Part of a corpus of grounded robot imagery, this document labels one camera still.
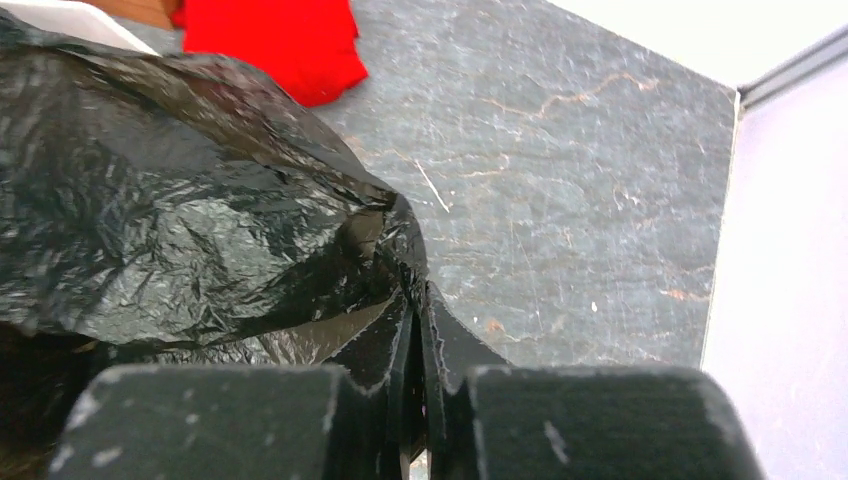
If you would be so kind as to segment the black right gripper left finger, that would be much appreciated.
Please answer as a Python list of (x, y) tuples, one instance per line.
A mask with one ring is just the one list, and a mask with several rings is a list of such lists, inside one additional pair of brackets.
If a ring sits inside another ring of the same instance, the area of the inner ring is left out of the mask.
[(404, 479), (413, 316), (395, 293), (321, 365), (113, 366), (79, 397), (51, 479)]

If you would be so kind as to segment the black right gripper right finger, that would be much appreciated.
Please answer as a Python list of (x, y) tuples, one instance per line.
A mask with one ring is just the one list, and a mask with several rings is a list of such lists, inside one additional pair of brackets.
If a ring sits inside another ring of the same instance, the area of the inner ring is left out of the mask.
[(420, 292), (434, 479), (759, 479), (729, 398), (667, 365), (518, 367)]

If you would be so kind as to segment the black plastic trash bag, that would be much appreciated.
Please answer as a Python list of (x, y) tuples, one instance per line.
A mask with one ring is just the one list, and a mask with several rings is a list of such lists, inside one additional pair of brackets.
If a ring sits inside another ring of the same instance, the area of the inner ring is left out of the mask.
[(326, 363), (420, 292), (406, 199), (266, 74), (145, 55), (1, 14), (1, 475), (47, 469), (120, 365)]

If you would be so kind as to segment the white plastic trash bin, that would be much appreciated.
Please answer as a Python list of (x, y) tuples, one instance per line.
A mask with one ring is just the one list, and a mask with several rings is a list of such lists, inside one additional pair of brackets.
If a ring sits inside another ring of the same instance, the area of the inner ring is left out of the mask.
[(1, 9), (42, 30), (157, 55), (157, 52), (99, 8), (77, 1), (1, 0)]

